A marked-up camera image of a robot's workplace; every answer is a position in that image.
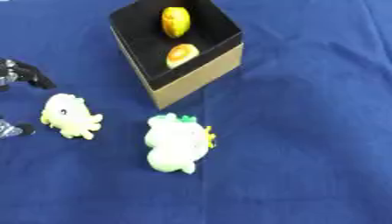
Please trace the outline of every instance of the green plush crest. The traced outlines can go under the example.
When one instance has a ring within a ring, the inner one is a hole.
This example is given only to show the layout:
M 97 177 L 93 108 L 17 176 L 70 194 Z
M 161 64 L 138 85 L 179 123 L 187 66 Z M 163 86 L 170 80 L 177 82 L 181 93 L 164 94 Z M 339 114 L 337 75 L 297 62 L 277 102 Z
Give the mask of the green plush crest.
M 180 119 L 182 123 L 196 123 L 197 118 L 196 116 L 189 116 L 189 115 L 183 115 Z

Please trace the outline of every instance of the blue cloth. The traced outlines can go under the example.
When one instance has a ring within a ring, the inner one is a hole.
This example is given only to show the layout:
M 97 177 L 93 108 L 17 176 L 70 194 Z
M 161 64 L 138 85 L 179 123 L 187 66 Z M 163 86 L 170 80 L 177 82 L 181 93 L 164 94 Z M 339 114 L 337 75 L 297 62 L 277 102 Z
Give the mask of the blue cloth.
M 158 111 L 109 30 L 129 1 L 0 3 L 1 56 L 59 86 L 0 94 L 8 120 L 37 128 L 0 142 L 0 223 L 391 223 L 392 1 L 215 2 L 246 49 L 240 69 L 164 110 L 218 134 L 192 176 L 146 162 Z M 95 140 L 39 123 L 60 92 L 104 114 Z

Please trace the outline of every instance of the tan box side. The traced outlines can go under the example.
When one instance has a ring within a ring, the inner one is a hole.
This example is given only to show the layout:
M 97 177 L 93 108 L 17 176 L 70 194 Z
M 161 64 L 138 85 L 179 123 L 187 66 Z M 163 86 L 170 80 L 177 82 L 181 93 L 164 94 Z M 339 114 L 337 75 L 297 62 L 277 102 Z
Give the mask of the tan box side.
M 150 87 L 148 81 L 144 78 L 133 59 L 125 50 L 123 43 L 117 37 L 113 29 L 112 32 L 115 34 L 115 38 L 118 45 L 120 46 L 120 49 L 134 68 L 137 76 L 159 109 L 166 108 L 174 102 L 179 101 L 190 93 L 204 87 L 206 84 L 230 72 L 231 70 L 238 67 L 242 60 L 243 44 L 240 44 L 232 50 L 222 54 L 220 57 L 206 63 L 204 66 L 201 66 L 191 71 L 187 75 L 173 81 L 172 83 L 154 91 Z

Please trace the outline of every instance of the open box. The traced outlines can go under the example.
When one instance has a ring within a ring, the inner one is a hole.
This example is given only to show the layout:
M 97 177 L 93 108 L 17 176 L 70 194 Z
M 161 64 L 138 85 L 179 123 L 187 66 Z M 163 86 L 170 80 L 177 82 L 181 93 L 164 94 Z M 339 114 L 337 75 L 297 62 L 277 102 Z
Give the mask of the open box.
M 169 38 L 161 26 L 166 7 L 185 7 L 191 28 Z M 158 108 L 163 109 L 241 64 L 242 31 L 210 0 L 138 0 L 110 15 L 111 30 Z M 168 52 L 193 44 L 200 54 L 181 66 L 166 65 Z

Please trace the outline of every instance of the white plush toy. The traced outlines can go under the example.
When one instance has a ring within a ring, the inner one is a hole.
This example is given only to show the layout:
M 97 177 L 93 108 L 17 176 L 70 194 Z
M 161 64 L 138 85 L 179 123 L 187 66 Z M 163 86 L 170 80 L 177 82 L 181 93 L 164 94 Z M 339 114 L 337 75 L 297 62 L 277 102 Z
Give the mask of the white plush toy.
M 91 140 L 101 128 L 102 115 L 91 115 L 82 98 L 73 94 L 56 94 L 46 103 L 42 111 L 41 122 L 51 128 L 60 129 L 63 137 L 84 137 Z
M 144 141 L 152 150 L 147 160 L 157 171 L 192 174 L 196 170 L 195 162 L 214 147 L 215 135 L 209 134 L 211 127 L 204 129 L 196 117 L 185 115 L 178 119 L 170 113 L 154 116 L 148 124 L 150 130 Z

